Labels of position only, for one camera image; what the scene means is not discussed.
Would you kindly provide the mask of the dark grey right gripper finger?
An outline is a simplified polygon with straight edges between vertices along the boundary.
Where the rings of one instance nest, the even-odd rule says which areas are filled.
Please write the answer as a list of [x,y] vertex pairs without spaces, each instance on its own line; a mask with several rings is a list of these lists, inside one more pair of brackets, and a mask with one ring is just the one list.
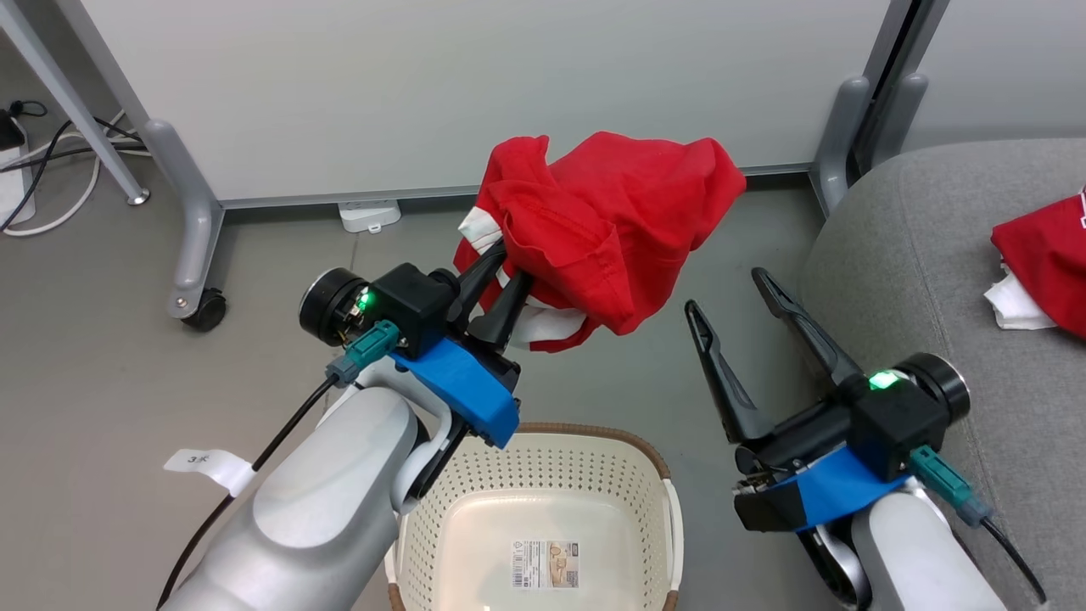
[[731,444],[763,440],[775,425],[760,412],[722,355],[721,341],[695,300],[684,305],[684,317],[698,355],[703,377]]
[[798,341],[800,355],[823,389],[838,389],[846,380],[864,375],[853,357],[842,351],[837,341],[763,267],[753,268],[750,275],[765,306]]

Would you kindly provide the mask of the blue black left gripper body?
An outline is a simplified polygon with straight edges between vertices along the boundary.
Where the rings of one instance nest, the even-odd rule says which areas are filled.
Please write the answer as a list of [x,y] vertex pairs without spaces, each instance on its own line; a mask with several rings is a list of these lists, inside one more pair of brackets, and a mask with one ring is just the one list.
[[473,353],[450,336],[445,328],[439,329],[435,341],[418,356],[408,356],[409,328],[399,323],[395,328],[400,341],[406,345],[392,352],[393,360],[445,402],[451,412],[459,415],[478,437],[500,449],[506,447],[520,423],[512,391]]

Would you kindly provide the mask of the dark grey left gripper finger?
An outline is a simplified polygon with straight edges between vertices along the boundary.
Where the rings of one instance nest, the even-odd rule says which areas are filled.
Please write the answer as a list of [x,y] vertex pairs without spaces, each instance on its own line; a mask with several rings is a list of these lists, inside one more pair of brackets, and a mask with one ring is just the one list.
[[492,303],[492,308],[468,324],[468,335],[484,345],[508,345],[532,287],[531,275],[525,270],[513,273]]
[[478,259],[473,260],[465,272],[458,276],[457,282],[459,294],[457,297],[458,310],[454,316],[455,322],[466,322],[470,314],[478,304],[487,287],[496,278],[497,272],[503,268],[507,252],[503,241],[495,241]]

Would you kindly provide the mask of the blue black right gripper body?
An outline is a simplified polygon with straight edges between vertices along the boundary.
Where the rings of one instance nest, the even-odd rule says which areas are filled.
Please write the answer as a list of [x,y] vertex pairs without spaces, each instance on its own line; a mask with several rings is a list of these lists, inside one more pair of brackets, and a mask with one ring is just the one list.
[[912,398],[823,400],[798,424],[736,445],[734,509],[752,531],[830,524],[897,491],[912,445]]

